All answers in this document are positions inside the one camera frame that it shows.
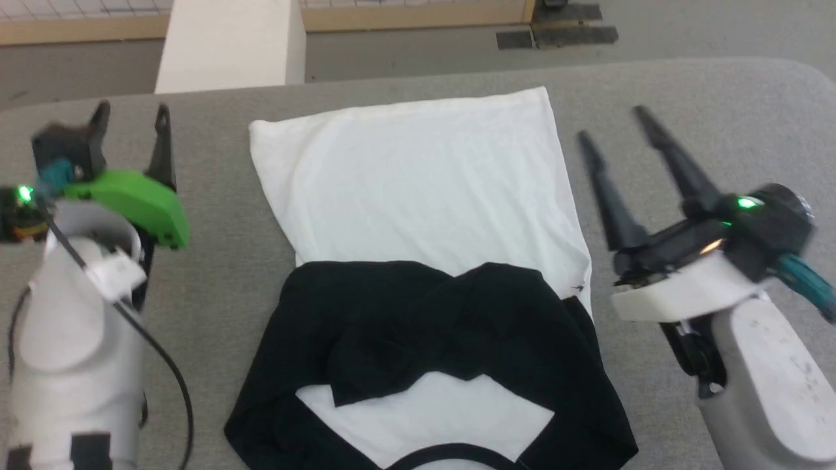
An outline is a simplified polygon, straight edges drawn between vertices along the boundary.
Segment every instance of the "robotic arm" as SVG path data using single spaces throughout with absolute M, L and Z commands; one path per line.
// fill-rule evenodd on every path
M 32 140 L 38 184 L 0 191 L 2 241 L 46 241 L 28 307 L 16 311 L 9 331 L 9 470 L 135 468 L 147 416 L 145 342 L 184 392 L 189 439 L 181 467 L 191 451 L 185 382 L 140 315 L 155 246 L 178 249 L 188 241 L 170 116 L 161 105 L 154 154 L 142 174 L 105 168 L 109 114 L 102 102 L 85 126 L 52 124 L 39 132 Z M 53 217 L 49 205 L 58 197 Z
M 800 254 L 809 206 L 786 187 L 724 195 L 643 107 L 636 116 L 682 195 L 685 220 L 648 234 L 579 134 L 607 243 L 622 319 L 660 324 L 727 470 L 836 469 L 836 393 L 769 301 L 774 278 L 836 323 L 836 297 Z

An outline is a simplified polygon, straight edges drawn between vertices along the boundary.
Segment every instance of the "gray fabric surface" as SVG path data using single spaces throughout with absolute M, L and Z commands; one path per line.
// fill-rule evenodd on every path
M 171 107 L 177 182 L 191 221 L 191 246 L 156 258 L 145 317 L 192 391 L 197 428 L 192 468 L 242 467 L 223 438 L 222 425 L 293 267 L 293 251 L 250 161 L 249 122 L 346 106 L 508 93 L 540 84 L 551 96 L 593 257 L 592 303 L 604 363 L 640 446 L 627 468 L 720 467 L 693 405 L 694 386 L 680 372 L 659 329 L 615 317 L 609 302 L 611 257 L 574 135 L 589 129 L 598 138 L 636 216 L 648 228 L 662 228 L 679 217 L 677 196 L 630 118 L 632 105 L 648 105 L 722 187 L 742 192 L 780 181 L 802 193 L 819 226 L 808 257 L 819 272 L 836 280 L 836 254 L 830 249 L 836 245 L 836 85 L 801 64 L 683 60 L 113 99 L 104 150 L 114 168 L 145 166 L 156 106 L 164 99 Z M 86 120 L 94 105 L 87 100 L 0 114 L 0 184 L 32 180 L 28 139 L 34 131 L 48 120 Z M 38 266 L 39 248 L 3 247 L 0 253 L 0 324 L 5 325 L 19 290 Z M 786 289 L 771 294 L 834 382 L 836 330 Z M 150 421 L 141 434 L 140 468 L 174 467 L 185 433 L 182 401 L 170 372 L 150 351 L 145 388 Z M 0 395 L 8 395 L 5 380 Z M 5 437 L 8 424 L 0 419 Z

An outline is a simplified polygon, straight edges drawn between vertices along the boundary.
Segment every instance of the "black cable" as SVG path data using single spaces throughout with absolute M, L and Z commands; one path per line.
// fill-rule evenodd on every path
M 18 304 L 15 305 L 14 311 L 12 312 L 12 320 L 8 324 L 8 344 L 6 349 L 6 354 L 8 355 L 8 380 L 12 381 L 12 375 L 14 374 L 14 331 L 18 327 L 18 318 L 20 317 L 20 312 L 23 310 L 23 304 L 26 303 L 26 298 L 29 296 L 29 293 L 32 290 L 29 286 L 20 293 L 20 297 L 18 297 Z
M 35 197 L 35 203 L 38 205 L 38 209 L 43 214 L 43 218 L 46 221 L 47 225 L 49 226 L 49 230 L 52 231 L 55 239 L 61 243 L 61 246 L 67 250 L 69 256 L 75 260 L 75 262 L 79 265 L 79 268 L 84 270 L 87 266 L 87 263 L 81 258 L 79 252 L 75 251 L 73 245 L 70 244 L 67 236 L 64 235 L 63 232 L 55 225 L 55 221 L 52 217 L 52 214 L 49 213 L 49 209 L 46 205 L 46 202 L 41 197 Z M 134 317 L 130 316 L 128 313 L 128 309 L 122 304 L 121 301 L 113 303 L 113 307 L 122 315 L 122 318 L 127 321 L 130 326 L 134 327 L 137 333 L 140 334 L 143 340 L 145 340 L 151 348 L 156 351 L 158 355 L 163 359 L 163 361 L 168 365 L 168 368 L 171 369 L 171 373 L 174 374 L 174 378 L 177 380 L 177 385 L 180 386 L 180 392 L 183 395 L 183 401 L 186 404 L 186 450 L 183 453 L 183 460 L 179 466 L 180 470 L 185 470 L 186 465 L 189 463 L 189 458 L 191 457 L 191 448 L 194 445 L 195 440 L 195 416 L 194 411 L 191 408 L 191 396 L 189 395 L 189 387 L 186 385 L 186 379 L 183 378 L 183 374 L 180 373 L 180 368 L 177 367 L 177 363 L 171 358 L 171 356 L 166 352 L 165 348 L 148 333 L 139 322 L 134 319 Z

